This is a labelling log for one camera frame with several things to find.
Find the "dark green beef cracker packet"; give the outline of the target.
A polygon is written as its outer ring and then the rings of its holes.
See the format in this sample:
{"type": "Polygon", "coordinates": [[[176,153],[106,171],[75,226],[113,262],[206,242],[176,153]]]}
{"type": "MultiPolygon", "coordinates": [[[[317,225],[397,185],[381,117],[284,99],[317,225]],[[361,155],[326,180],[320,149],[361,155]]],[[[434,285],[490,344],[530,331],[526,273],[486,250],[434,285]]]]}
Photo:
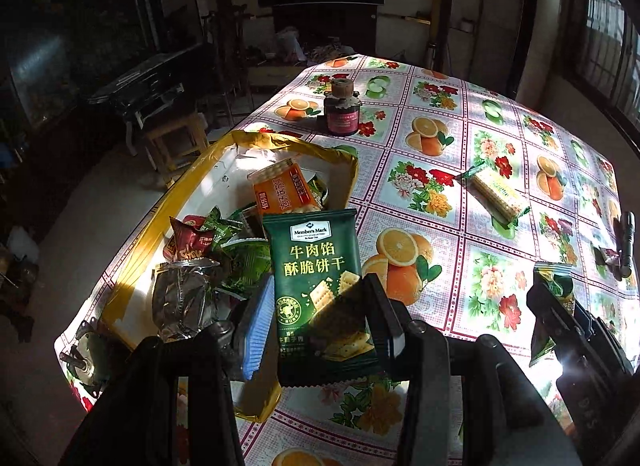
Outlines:
{"type": "Polygon", "coordinates": [[[359,296],[355,209],[266,215],[278,378],[285,387],[344,382],[367,373],[376,354],[359,296]]]}

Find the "green peas snack packet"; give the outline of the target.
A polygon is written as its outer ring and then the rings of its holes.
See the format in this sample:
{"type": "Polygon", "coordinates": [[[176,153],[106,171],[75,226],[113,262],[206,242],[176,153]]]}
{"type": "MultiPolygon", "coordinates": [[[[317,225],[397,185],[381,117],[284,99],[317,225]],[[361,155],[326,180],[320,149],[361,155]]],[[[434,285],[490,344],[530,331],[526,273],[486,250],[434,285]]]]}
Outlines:
{"type": "Polygon", "coordinates": [[[574,282],[567,264],[538,261],[526,305],[535,316],[529,365],[534,366],[562,343],[575,311],[574,282]]]}

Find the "small red white candy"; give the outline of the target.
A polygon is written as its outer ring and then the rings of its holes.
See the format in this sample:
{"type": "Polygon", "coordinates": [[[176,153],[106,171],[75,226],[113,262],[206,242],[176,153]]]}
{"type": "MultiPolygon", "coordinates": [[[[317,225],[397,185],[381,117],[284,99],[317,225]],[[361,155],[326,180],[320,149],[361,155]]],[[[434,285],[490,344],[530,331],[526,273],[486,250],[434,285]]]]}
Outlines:
{"type": "Polygon", "coordinates": [[[617,282],[623,279],[620,255],[615,250],[592,247],[592,252],[597,270],[603,277],[611,275],[617,282]]]}

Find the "dark jar with cork lid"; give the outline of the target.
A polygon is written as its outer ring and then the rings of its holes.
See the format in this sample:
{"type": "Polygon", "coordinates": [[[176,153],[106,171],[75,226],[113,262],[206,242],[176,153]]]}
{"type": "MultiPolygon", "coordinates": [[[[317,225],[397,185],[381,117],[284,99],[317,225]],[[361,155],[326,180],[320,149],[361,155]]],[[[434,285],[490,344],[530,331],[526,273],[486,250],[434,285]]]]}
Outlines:
{"type": "Polygon", "coordinates": [[[361,100],[354,82],[347,78],[333,78],[331,90],[323,101],[326,129],[339,137],[348,137],[359,130],[361,100]]]}

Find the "orange soda cracker pack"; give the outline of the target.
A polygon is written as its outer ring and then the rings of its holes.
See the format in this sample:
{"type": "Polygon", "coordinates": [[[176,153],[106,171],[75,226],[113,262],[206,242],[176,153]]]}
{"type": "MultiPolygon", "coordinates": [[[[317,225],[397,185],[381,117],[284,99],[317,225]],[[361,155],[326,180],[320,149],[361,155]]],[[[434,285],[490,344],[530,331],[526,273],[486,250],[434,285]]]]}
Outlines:
{"type": "Polygon", "coordinates": [[[288,158],[250,174],[259,218],[320,210],[298,163],[288,158]]]}

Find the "wooden stool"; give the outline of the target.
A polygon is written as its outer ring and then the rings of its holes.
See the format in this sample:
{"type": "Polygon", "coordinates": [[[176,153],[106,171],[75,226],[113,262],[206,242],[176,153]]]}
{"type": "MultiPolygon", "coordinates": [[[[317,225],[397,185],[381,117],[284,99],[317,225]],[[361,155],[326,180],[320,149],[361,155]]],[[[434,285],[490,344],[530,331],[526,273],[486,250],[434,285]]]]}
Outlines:
{"type": "Polygon", "coordinates": [[[206,151],[206,122],[192,112],[146,131],[143,142],[152,168],[170,187],[206,151]]]}

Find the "green blue striped snack packet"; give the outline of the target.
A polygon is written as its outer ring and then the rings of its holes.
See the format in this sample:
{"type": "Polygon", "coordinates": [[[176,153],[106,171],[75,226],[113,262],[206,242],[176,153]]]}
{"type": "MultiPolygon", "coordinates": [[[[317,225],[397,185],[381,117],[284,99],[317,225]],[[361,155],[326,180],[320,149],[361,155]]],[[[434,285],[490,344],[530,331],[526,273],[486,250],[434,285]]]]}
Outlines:
{"type": "Polygon", "coordinates": [[[231,296],[250,298],[271,272],[269,243],[257,205],[236,209],[228,217],[213,207],[201,231],[214,232],[208,254],[222,267],[216,288],[231,296]]]}

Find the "gold rimmed white tray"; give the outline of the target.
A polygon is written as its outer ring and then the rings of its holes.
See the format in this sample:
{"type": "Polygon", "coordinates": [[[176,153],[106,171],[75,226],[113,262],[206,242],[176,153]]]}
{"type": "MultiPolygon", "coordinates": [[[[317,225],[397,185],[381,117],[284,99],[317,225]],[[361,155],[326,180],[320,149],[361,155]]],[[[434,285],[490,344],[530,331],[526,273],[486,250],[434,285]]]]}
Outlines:
{"type": "Polygon", "coordinates": [[[250,176],[291,158],[306,178],[328,186],[328,206],[343,209],[358,177],[358,159],[348,152],[277,133],[232,130],[198,157],[143,218],[108,270],[108,292],[99,321],[129,349],[157,334],[152,321],[152,270],[163,261],[170,220],[206,215],[217,207],[228,217],[255,199],[250,176]]]}

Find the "brown foil snack packet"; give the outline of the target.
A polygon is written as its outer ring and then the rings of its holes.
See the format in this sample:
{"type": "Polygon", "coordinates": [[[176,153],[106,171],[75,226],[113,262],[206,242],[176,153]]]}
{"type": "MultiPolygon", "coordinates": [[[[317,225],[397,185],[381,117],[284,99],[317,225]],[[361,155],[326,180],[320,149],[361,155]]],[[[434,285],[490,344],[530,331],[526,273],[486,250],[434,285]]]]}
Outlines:
{"type": "Polygon", "coordinates": [[[189,339],[215,322],[213,282],[219,264],[210,259],[165,262],[152,273],[152,319],[164,342],[189,339]]]}

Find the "black flashlight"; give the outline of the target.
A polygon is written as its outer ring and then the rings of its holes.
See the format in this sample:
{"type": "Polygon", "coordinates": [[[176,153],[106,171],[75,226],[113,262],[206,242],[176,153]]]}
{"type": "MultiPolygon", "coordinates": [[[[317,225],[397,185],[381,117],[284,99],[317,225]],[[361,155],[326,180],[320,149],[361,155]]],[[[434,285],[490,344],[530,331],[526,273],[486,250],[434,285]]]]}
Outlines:
{"type": "Polygon", "coordinates": [[[636,218],[632,211],[623,211],[620,217],[620,274],[629,277],[634,268],[634,232],[636,218]]]}

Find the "yellow green cracker pack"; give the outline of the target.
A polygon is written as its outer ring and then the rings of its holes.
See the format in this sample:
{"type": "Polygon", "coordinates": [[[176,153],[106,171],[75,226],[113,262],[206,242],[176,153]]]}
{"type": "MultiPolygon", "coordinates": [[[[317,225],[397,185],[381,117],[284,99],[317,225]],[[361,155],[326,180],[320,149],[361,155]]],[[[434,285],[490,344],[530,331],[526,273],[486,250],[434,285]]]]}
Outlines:
{"type": "Polygon", "coordinates": [[[497,170],[479,163],[454,179],[483,200],[485,208],[501,224],[518,226],[530,210],[529,200],[514,189],[497,170]]]}

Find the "dark red brown snack packet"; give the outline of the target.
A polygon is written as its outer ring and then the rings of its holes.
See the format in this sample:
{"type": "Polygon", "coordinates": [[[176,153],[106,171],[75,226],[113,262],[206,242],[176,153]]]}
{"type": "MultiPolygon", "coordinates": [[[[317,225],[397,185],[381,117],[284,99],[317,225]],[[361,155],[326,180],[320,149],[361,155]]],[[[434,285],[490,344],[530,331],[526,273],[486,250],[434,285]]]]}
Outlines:
{"type": "Polygon", "coordinates": [[[191,261],[205,258],[212,248],[214,231],[200,231],[191,224],[170,218],[172,235],[163,249],[168,262],[191,261]]]}

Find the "large fish tank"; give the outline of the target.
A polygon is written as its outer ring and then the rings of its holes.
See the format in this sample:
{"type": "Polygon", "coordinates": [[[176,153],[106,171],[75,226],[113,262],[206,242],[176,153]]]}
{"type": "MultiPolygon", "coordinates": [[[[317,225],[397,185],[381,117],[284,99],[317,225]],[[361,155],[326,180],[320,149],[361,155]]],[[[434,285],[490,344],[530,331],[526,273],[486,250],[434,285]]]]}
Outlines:
{"type": "Polygon", "coordinates": [[[11,32],[6,37],[6,58],[14,91],[32,128],[63,114],[76,100],[80,88],[72,79],[65,36],[45,29],[11,32]]]}

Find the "black coffee table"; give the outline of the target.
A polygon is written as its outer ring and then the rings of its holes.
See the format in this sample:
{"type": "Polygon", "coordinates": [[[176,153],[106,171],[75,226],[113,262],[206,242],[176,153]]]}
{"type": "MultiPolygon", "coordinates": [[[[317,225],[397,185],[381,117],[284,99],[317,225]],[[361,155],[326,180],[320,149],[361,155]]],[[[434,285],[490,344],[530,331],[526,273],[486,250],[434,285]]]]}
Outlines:
{"type": "Polygon", "coordinates": [[[204,53],[204,45],[196,44],[176,53],[156,54],[100,88],[88,98],[88,104],[143,125],[188,91],[204,53]]]}

